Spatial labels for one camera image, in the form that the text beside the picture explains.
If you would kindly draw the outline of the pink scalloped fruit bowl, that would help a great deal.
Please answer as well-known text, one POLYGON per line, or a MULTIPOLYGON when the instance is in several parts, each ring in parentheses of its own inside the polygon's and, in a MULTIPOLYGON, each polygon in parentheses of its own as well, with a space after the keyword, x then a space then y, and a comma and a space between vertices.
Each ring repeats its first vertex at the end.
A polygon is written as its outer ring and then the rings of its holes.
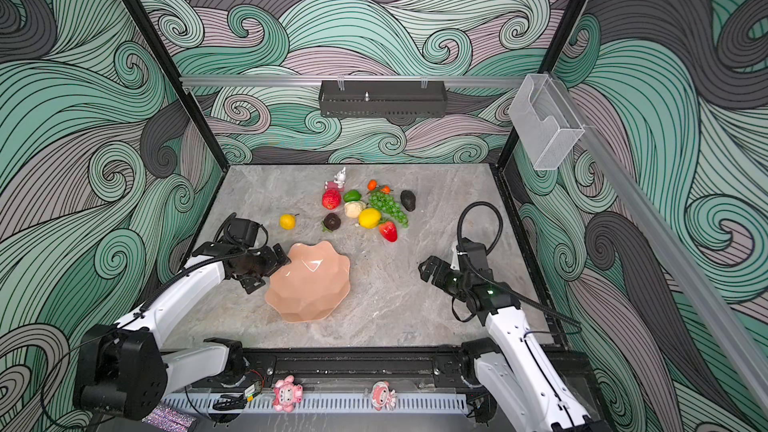
POLYGON ((328 317, 350 292, 350 259, 329 241, 295 243, 271 277, 265 301, 289 323, 328 317))

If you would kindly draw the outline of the yellow fake lemon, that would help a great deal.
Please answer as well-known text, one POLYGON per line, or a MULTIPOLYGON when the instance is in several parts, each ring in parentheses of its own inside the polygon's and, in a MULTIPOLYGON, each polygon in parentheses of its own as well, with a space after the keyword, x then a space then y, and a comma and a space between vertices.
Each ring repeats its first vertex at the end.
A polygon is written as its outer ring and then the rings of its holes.
POLYGON ((377 227, 382 220, 382 214, 375 208, 365 208, 357 217, 358 224, 365 229, 377 227))

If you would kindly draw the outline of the red fake apple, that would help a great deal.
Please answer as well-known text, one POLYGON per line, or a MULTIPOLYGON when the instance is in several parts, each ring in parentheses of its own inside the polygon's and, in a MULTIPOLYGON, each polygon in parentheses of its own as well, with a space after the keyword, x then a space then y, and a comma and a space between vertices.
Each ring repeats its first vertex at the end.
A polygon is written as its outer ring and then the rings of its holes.
POLYGON ((327 189, 321 199, 321 204, 327 210, 336 210, 342 203, 342 195, 338 189, 327 189))

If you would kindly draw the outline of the cream fake pear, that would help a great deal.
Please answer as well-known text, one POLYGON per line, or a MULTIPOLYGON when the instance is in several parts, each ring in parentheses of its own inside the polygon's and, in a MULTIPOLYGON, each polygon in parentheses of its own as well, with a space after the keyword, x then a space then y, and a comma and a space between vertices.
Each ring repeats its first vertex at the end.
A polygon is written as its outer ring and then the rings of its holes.
POLYGON ((344 214, 348 218, 357 219, 366 208, 367 204, 363 201, 346 202, 344 204, 344 214))

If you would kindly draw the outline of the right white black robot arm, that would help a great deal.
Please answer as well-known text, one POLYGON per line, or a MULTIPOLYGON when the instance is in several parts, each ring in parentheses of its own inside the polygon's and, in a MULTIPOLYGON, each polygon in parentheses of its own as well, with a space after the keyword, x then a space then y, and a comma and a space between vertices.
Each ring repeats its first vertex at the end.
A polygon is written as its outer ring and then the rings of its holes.
POLYGON ((463 303, 489 338, 463 347, 468 355, 468 382, 485 389, 515 431, 609 431, 610 424, 593 417, 571 392, 537 340, 522 309, 524 303, 578 328, 580 324, 531 300, 494 278, 488 255, 501 239, 503 219, 486 201, 469 204, 460 214, 450 263, 431 256, 419 267, 421 279, 463 303), (498 228, 489 246, 463 234, 469 213, 487 208, 498 228))

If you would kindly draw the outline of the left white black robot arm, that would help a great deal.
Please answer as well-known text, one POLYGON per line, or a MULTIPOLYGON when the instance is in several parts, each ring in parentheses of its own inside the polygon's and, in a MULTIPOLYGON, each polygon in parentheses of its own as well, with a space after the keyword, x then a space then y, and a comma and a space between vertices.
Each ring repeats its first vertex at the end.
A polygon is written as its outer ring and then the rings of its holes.
POLYGON ((209 377, 236 386, 246 374, 240 341, 209 338, 202 345, 163 352, 179 322, 212 289, 234 280, 251 294, 290 259, 269 242, 266 228, 235 213, 213 240, 195 249, 181 269, 140 305, 110 325, 98 324, 81 341, 72 403, 75 408, 140 420, 161 400, 209 377))

